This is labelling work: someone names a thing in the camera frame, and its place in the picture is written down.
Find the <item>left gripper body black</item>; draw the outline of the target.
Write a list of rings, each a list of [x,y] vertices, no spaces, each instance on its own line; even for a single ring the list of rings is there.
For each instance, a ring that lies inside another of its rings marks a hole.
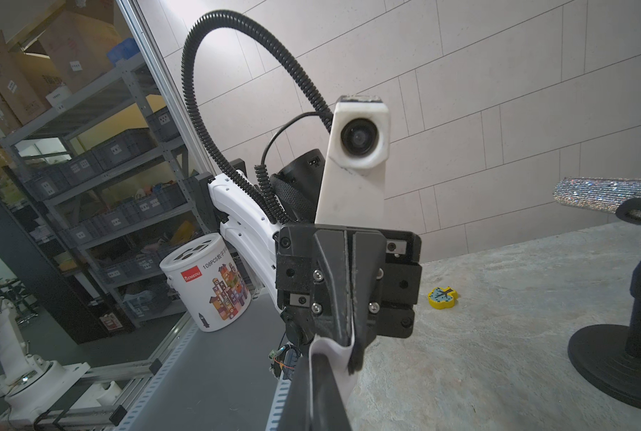
[[[313,235],[320,229],[341,230],[347,236],[349,263],[351,323],[353,328],[353,300],[351,282],[352,237],[357,231],[378,231],[386,239],[385,262],[379,273],[380,302],[371,303],[376,313],[376,338],[406,339],[415,324],[414,307],[422,275],[419,263],[421,239],[415,233],[322,224],[290,224],[284,226],[277,238],[277,305],[282,310],[286,334],[295,345],[309,345],[317,335],[313,317],[322,308],[312,299],[312,289],[322,274],[313,270]]]

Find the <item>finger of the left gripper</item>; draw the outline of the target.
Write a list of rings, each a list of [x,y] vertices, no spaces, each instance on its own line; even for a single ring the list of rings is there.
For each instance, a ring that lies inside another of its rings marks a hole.
[[[371,303],[379,303],[379,273],[385,262],[386,239],[378,231],[357,231],[352,237],[351,282],[354,346],[348,363],[350,375],[363,369],[365,350],[376,338],[376,313]]]
[[[347,236],[341,230],[320,229],[313,235],[313,270],[322,274],[312,289],[312,299],[321,306],[313,317],[316,334],[339,345],[351,341],[351,295]]]

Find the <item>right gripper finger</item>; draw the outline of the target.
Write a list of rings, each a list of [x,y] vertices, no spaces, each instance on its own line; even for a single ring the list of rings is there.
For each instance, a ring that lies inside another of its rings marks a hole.
[[[298,364],[277,429],[352,429],[329,359],[325,355],[303,357]]]

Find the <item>white sticker sheet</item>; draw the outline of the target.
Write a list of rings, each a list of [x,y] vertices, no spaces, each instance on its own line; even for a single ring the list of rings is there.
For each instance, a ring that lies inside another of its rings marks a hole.
[[[356,337],[351,336],[348,346],[341,346],[334,339],[316,335],[310,346],[311,357],[324,356],[330,365],[343,405],[346,406],[353,389],[358,383],[358,373],[349,373],[349,361]]]

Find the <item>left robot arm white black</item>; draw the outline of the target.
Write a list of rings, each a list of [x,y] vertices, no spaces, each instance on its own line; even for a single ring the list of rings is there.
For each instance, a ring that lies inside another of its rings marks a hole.
[[[222,28],[265,48],[329,131],[313,196],[304,196],[297,186],[275,190],[262,166],[256,169],[257,181],[249,181],[214,143],[196,101],[195,62],[205,37]],[[208,186],[214,208],[223,215],[221,235],[265,284],[291,343],[307,356],[329,343],[338,348],[340,366],[354,374],[377,337],[410,337],[422,242],[416,233],[387,225],[390,110],[383,100],[345,95],[328,106],[281,41],[231,10],[196,20],[183,48],[181,77],[189,120],[221,171]]]

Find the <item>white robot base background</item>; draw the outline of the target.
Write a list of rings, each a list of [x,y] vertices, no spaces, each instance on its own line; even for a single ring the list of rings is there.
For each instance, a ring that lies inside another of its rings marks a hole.
[[[0,400],[10,407],[4,415],[16,427],[29,427],[50,411],[90,370],[87,363],[63,366],[28,351],[14,305],[0,298]]]

